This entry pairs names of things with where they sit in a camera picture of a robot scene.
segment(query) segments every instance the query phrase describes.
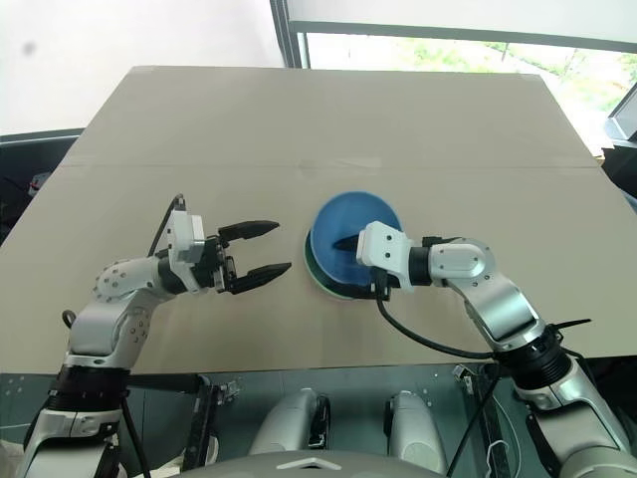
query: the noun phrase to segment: window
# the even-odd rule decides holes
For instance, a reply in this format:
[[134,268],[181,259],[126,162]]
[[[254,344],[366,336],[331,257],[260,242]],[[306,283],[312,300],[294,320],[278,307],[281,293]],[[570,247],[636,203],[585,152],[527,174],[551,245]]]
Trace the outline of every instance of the window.
[[637,82],[637,54],[464,40],[307,33],[313,69],[532,73],[593,155],[612,145],[608,115]]

